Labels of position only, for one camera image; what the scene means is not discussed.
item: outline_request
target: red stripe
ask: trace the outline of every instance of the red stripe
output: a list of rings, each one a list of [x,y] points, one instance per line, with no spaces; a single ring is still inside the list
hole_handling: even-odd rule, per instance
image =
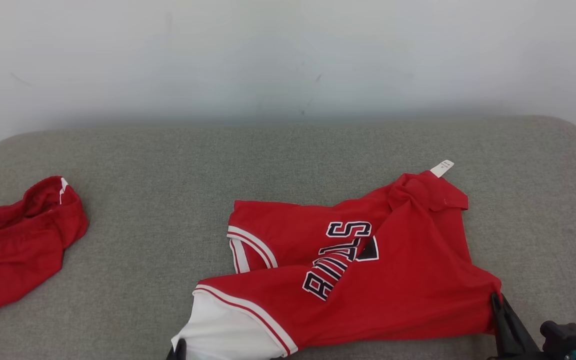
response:
[[[259,245],[256,244],[254,241],[252,241],[251,239],[249,239],[248,237],[246,237],[242,234],[238,234],[237,232],[228,231],[228,234],[237,235],[238,237],[242,237],[243,239],[246,239],[247,241],[249,241],[250,244],[252,244],[254,246],[254,248],[257,249],[257,252],[261,253],[263,256],[265,256],[265,259],[268,260],[268,266],[269,266],[268,269],[273,267],[273,262],[270,261],[270,256],[268,256],[268,254],[264,251],[264,249],[260,248]]]
[[[240,261],[237,259],[237,250],[235,250],[235,244],[233,244],[233,240],[230,240],[230,248],[232,250],[232,254],[235,256],[235,270],[237,271],[237,274],[239,274],[242,271],[240,270]]]
[[[288,348],[288,346],[286,346],[286,343],[284,342],[284,340],[282,340],[282,338],[279,337],[279,335],[275,332],[275,330],[273,330],[272,327],[270,327],[270,325],[268,325],[268,323],[263,319],[263,317],[259,316],[259,314],[256,313],[256,312],[254,312],[254,310],[249,309],[249,308],[245,307],[244,305],[239,305],[238,303],[230,302],[230,301],[228,301],[228,300],[226,300],[226,299],[223,299],[223,298],[221,298],[219,295],[217,295],[217,294],[215,294],[214,292],[212,292],[212,291],[210,291],[210,290],[208,290],[208,289],[205,289],[205,288],[203,288],[203,287],[197,287],[196,290],[203,290],[204,292],[208,292],[208,293],[210,293],[212,296],[214,296],[215,298],[217,298],[217,299],[219,299],[220,301],[226,303],[227,305],[234,306],[234,307],[236,307],[236,308],[240,308],[240,309],[246,310],[247,312],[252,313],[254,316],[256,316],[256,317],[263,323],[263,325],[265,325],[265,327],[266,327],[268,330],[270,330],[270,332],[272,332],[272,335],[274,335],[274,337],[275,337],[277,340],[279,340],[279,342],[281,343],[281,346],[283,346],[284,350],[286,350],[286,354],[288,354],[288,355],[291,355],[291,354],[292,354],[292,353],[290,352],[290,349]]]

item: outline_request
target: gray fabric surface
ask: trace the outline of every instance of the gray fabric surface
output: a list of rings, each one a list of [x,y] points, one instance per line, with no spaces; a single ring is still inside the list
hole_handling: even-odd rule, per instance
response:
[[[333,205],[450,159],[473,261],[541,346],[576,322],[576,127],[555,118],[37,132],[0,143],[0,205],[51,175],[90,227],[63,269],[0,309],[0,360],[163,360],[198,280],[233,273],[235,199]],[[480,359],[494,338],[357,342],[295,360]]]

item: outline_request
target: white sleeve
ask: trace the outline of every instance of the white sleeve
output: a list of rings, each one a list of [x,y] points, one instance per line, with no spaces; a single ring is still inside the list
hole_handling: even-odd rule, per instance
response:
[[[251,316],[210,296],[195,292],[190,320],[172,338],[185,339],[189,360],[269,360],[284,350]]]

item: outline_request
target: white wall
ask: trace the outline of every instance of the white wall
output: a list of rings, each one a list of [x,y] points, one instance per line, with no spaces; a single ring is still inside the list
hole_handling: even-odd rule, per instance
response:
[[[92,114],[576,123],[576,0],[0,0],[0,140]]]

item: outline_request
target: care label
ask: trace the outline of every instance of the care label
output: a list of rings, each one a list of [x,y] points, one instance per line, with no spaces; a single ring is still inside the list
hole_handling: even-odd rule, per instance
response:
[[[451,167],[454,166],[454,162],[450,160],[443,160],[439,163],[439,165],[430,169],[430,172],[433,173],[437,178],[441,178],[446,171],[450,170]]]

